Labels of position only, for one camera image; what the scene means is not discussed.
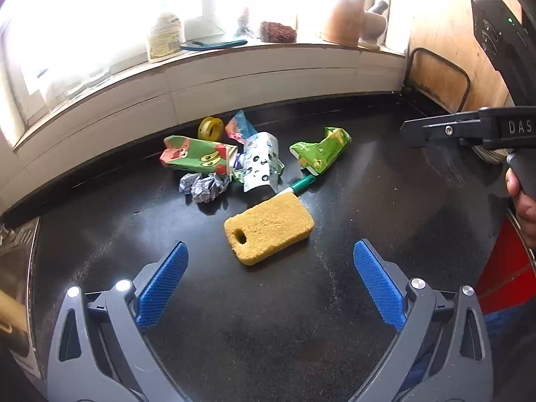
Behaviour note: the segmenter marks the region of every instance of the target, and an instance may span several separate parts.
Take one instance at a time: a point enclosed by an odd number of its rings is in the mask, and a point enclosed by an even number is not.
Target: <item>wooden board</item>
[[[521,20],[519,2],[503,1]],[[503,106],[508,90],[473,36],[471,0],[412,0],[412,4],[409,49],[427,48],[468,73],[471,91],[463,110]],[[431,56],[417,53],[411,79],[444,107],[457,111],[466,86],[461,74]]]

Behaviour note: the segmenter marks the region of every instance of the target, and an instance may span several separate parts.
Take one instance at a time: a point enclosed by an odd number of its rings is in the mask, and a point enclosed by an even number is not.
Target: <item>white tile wall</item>
[[[139,74],[59,117],[13,153],[0,137],[0,213],[39,186],[120,145],[258,104],[400,90],[405,60],[334,48],[233,52]]]

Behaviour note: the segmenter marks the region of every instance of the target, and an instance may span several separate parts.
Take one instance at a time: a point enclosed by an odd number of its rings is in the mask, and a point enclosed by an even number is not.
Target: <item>blue gripper pad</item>
[[[188,249],[179,242],[138,297],[138,328],[144,329],[158,323],[187,267]]]
[[[383,321],[400,331],[406,322],[404,299],[364,241],[355,244],[354,265]]]

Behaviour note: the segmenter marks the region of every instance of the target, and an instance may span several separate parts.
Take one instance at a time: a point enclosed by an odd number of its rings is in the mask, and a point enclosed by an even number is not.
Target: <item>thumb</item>
[[[519,180],[511,168],[506,172],[506,188],[508,190],[508,195],[511,197],[514,197],[519,193]]]

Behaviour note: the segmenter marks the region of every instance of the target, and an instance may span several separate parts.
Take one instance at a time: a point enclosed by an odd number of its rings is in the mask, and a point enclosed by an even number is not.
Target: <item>finger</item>
[[[508,195],[510,195],[513,198],[519,193],[519,189],[521,186],[519,185],[519,180],[514,174],[514,171],[512,170],[512,168],[508,169],[508,171],[506,172],[505,179],[506,179],[506,188],[508,190]]]
[[[527,221],[521,216],[517,217],[517,221],[521,227],[523,241],[529,248],[534,248],[536,246],[536,223]]]
[[[525,220],[536,223],[536,201],[523,192],[519,192],[514,197],[516,213]]]

